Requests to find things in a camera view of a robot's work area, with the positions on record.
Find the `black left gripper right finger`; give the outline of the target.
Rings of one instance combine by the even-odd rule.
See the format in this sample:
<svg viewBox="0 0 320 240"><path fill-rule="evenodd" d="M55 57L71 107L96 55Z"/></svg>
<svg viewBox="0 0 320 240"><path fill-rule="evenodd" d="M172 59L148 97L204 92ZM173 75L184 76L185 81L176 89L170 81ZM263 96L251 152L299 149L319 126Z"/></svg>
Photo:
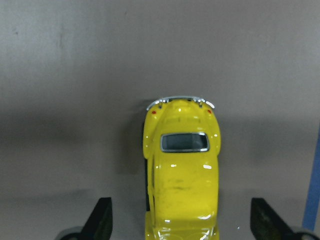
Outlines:
<svg viewBox="0 0 320 240"><path fill-rule="evenodd" d="M250 229L256 240L294 240L295 233L264 198L252 198Z"/></svg>

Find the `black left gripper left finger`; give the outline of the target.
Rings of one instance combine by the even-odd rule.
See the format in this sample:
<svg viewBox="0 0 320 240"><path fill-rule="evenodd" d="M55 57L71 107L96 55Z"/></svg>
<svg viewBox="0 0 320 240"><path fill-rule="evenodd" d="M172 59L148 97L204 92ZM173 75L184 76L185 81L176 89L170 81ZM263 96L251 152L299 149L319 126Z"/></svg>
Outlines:
<svg viewBox="0 0 320 240"><path fill-rule="evenodd" d="M109 240L112 235L112 198L98 200L80 232L80 240Z"/></svg>

